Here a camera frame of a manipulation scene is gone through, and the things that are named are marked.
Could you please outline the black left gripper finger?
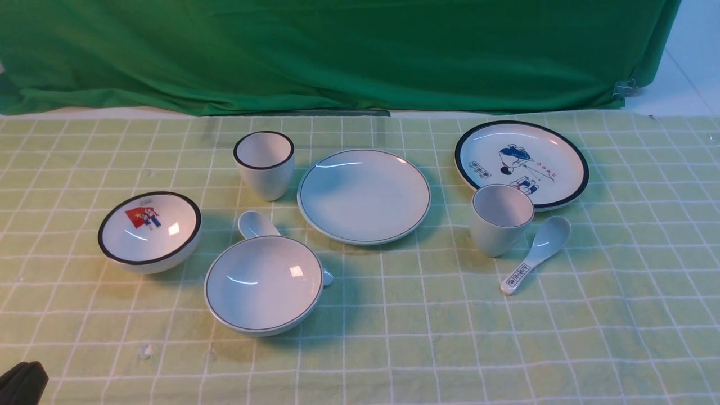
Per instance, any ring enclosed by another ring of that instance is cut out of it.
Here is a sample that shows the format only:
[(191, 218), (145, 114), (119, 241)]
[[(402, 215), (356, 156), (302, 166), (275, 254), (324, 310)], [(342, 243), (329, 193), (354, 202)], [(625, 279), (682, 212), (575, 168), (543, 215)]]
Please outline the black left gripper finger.
[(1, 377), (1, 404), (39, 404), (48, 380), (41, 362), (19, 362)]

